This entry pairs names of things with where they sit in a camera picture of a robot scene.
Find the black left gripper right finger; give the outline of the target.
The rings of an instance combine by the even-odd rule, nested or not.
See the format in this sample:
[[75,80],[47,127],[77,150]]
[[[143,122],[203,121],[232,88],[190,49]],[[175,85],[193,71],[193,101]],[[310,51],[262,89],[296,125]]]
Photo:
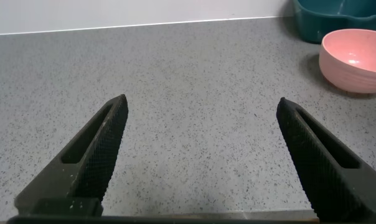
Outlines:
[[320,221],[376,223],[376,170],[298,104],[280,99],[276,117]]

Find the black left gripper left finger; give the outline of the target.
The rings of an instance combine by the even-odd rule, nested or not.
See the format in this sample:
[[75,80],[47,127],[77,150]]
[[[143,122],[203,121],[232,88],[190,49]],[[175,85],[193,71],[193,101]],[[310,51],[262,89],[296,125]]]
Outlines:
[[127,118],[124,95],[106,102],[16,197],[18,213],[101,215]]

